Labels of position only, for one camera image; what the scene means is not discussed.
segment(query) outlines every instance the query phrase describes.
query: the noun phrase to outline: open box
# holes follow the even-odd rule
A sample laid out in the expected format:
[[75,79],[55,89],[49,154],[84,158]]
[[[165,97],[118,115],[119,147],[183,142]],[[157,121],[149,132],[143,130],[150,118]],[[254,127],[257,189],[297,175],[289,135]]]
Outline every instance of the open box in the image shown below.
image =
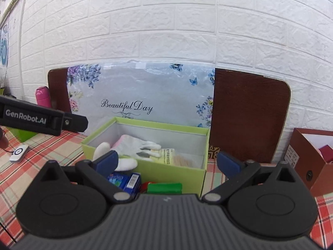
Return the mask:
[[318,151],[325,145],[333,145],[333,132],[295,128],[284,157],[314,197],[333,192],[333,163]]
[[123,134],[156,142],[162,148],[174,148],[177,154],[192,160],[197,167],[138,160],[134,172],[141,174],[143,183],[179,182],[183,185],[183,194],[201,195],[208,161],[209,129],[114,117],[81,142],[85,157],[91,160],[99,144],[108,142],[112,147]]

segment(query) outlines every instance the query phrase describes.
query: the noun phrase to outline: brown box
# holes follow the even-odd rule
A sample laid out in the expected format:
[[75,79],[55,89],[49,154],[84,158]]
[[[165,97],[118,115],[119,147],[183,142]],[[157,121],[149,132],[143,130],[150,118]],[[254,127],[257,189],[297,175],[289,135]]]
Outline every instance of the brown box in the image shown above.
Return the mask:
[[314,197],[333,192],[333,164],[317,150],[325,145],[333,145],[333,132],[295,128],[284,156]]

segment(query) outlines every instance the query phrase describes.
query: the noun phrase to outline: white brick wall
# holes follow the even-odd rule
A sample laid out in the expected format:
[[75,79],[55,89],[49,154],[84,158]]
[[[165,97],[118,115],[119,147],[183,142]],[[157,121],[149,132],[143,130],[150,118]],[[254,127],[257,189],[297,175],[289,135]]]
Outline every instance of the white brick wall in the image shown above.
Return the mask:
[[28,101],[52,68],[185,59],[289,84],[275,160],[294,127],[333,130],[333,0],[24,0],[10,18],[8,84]]

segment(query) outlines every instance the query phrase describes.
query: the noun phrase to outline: green box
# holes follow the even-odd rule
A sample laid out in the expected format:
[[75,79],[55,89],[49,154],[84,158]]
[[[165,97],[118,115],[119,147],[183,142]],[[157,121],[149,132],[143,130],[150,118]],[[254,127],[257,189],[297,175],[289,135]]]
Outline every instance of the green box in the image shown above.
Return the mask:
[[24,130],[19,130],[19,129],[14,129],[11,127],[8,127],[8,130],[21,142],[25,142],[31,137],[34,137],[37,132],[29,132],[29,131],[24,131]]
[[183,194],[201,196],[207,170],[209,129],[114,117],[81,142],[85,157],[91,160],[99,144],[108,142],[112,147],[123,134],[156,142],[162,148],[174,148],[176,153],[186,155],[198,166],[190,168],[138,160],[134,172],[141,173],[143,183],[182,183]]

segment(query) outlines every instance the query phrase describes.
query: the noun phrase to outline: silver screw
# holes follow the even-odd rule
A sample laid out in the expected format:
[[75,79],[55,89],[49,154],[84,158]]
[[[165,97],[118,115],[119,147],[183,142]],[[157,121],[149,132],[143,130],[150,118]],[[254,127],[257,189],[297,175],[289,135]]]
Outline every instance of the silver screw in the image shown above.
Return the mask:
[[129,200],[130,194],[126,193],[126,192],[117,192],[113,195],[113,197],[115,200],[125,201],[125,200]]
[[217,202],[221,199],[221,196],[216,193],[208,193],[204,197],[205,197],[205,200],[210,201],[210,202]]

